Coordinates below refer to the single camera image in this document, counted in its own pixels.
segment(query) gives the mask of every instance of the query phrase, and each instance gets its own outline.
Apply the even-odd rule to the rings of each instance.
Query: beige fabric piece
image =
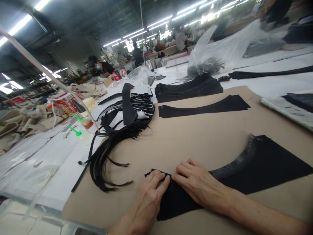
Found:
[[[63,118],[57,116],[55,124],[58,124],[61,121],[63,121]],[[28,127],[30,129],[34,129],[36,131],[47,131],[49,129],[52,129],[53,123],[54,123],[54,117],[51,117],[51,118],[44,120],[44,121],[42,121],[36,125],[28,125]]]
[[[214,170],[235,160],[245,149],[249,134],[266,135],[313,166],[313,135],[310,131],[269,110],[260,97],[246,86],[224,90],[224,93],[167,102],[178,108],[201,107],[239,94],[250,106],[246,111],[199,114],[160,118],[158,106],[149,128],[136,140],[119,143],[107,162],[107,175],[113,183],[133,183],[104,193],[93,183],[87,169],[82,181],[67,200],[62,216],[88,225],[110,229],[131,207],[138,185],[151,168],[173,174],[176,165],[189,157],[207,170]],[[272,208],[310,221],[313,205],[313,175],[303,177],[249,197]],[[191,211],[167,221],[156,222],[149,234],[250,234],[250,231],[228,218],[205,209]]]

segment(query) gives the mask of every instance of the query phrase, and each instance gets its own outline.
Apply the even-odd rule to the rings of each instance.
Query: white table surface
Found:
[[[313,46],[307,50],[297,51],[278,51],[266,55],[256,56],[253,58],[242,59],[238,61],[237,67],[249,66],[238,71],[253,71],[253,72],[272,72],[284,71],[291,69],[298,69],[312,65],[313,53],[300,55],[313,51]],[[300,55],[290,59],[285,59],[277,62],[271,62],[280,58],[289,56]],[[152,88],[156,84],[172,84],[177,78],[182,78],[187,75],[188,64],[182,64],[171,68],[161,67],[155,70],[166,78],[160,81],[155,81]],[[229,82],[222,82],[222,87],[228,89],[236,86],[248,86],[256,94],[269,97],[275,95],[284,95],[287,92],[297,92],[303,90],[313,89],[313,72],[301,73],[285,76],[271,76],[263,78],[233,80]],[[45,138],[54,135],[55,132],[50,134],[41,134]],[[84,161],[88,158],[89,146],[83,146],[78,142],[78,138],[71,133],[67,139],[63,139],[66,132],[56,134],[45,144],[45,140],[39,135],[35,135],[32,139],[28,140],[30,149],[35,148],[30,142],[39,143],[43,145],[36,153],[34,153],[27,161],[21,161],[17,158],[13,161],[15,166],[8,173],[3,174],[0,168],[0,193],[5,195],[10,194],[17,198],[34,200],[36,196],[40,195],[37,204],[47,206],[49,208],[61,211],[68,197],[70,196],[71,189],[78,180],[84,165],[78,165],[78,161]],[[102,138],[97,137],[94,144],[94,151],[100,144]],[[12,153],[20,144],[15,146],[9,153]]]

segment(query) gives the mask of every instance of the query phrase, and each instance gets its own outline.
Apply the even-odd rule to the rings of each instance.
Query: black fabric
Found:
[[[134,110],[130,102],[130,91],[132,84],[125,83],[123,86],[122,97],[123,97],[123,120],[124,125],[132,124],[138,117],[137,112]]]
[[[208,73],[180,85],[157,84],[155,94],[159,103],[188,99],[196,96],[223,93],[218,80]]]
[[[308,112],[313,113],[313,94],[294,94],[287,93],[286,96],[282,96],[289,103],[298,106]]]
[[[250,108],[250,106],[241,98],[240,95],[229,95],[219,102],[198,108],[174,108],[162,105],[159,106],[159,116],[162,118],[173,118],[204,113],[241,111],[248,110],[248,108]]]
[[[246,78],[290,75],[290,74],[306,73],[306,72],[313,72],[313,66],[308,66],[308,67],[295,69],[295,70],[280,71],[280,72],[254,73],[254,72],[235,71],[235,72],[229,73],[228,75],[231,76],[231,78],[233,79],[246,79]]]
[[[246,149],[235,161],[209,173],[224,185],[251,194],[310,175],[313,168],[265,135],[251,135]],[[171,179],[161,199],[157,220],[171,219],[200,208]]]

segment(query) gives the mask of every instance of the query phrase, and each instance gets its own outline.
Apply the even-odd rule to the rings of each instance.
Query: worker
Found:
[[[217,181],[193,158],[182,161],[172,175],[199,205],[230,217],[257,234],[312,234],[312,225],[262,205]],[[130,210],[111,229],[113,234],[146,234],[156,221],[170,177],[153,171],[139,185]]]
[[[110,65],[107,61],[102,62],[99,61],[98,58],[95,55],[91,55],[88,58],[88,65],[92,68],[97,69],[99,75],[102,78],[107,78],[110,76],[110,74],[113,74],[114,68],[112,65]]]
[[[187,51],[187,37],[184,32],[185,28],[181,27],[180,32],[176,36],[176,47],[178,51]]]
[[[133,42],[133,57],[135,59],[135,62],[137,66],[142,65],[143,63],[143,58],[142,58],[142,51],[137,47],[137,43],[134,41]]]
[[[126,60],[125,57],[122,56],[121,52],[117,52],[116,60],[117,60],[118,64],[120,65],[120,68],[125,69],[125,65],[126,65],[126,62],[128,62],[128,60]]]

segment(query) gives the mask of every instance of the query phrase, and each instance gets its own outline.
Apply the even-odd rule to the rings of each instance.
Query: ceiling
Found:
[[[200,0],[141,0],[141,5],[139,0],[51,0],[44,9],[37,11],[34,6],[39,1],[1,1],[0,24],[10,30],[20,19],[32,14],[33,19],[14,37],[42,64],[57,68],[60,64],[51,56],[51,48],[62,40],[69,39],[70,43],[73,38],[89,36],[97,44],[105,45],[140,30],[142,24],[145,28],[170,15],[175,17],[178,11]],[[201,14],[197,10],[174,22],[183,25],[184,20],[189,23]],[[0,47],[1,72],[13,79],[29,81],[39,74],[9,42]]]

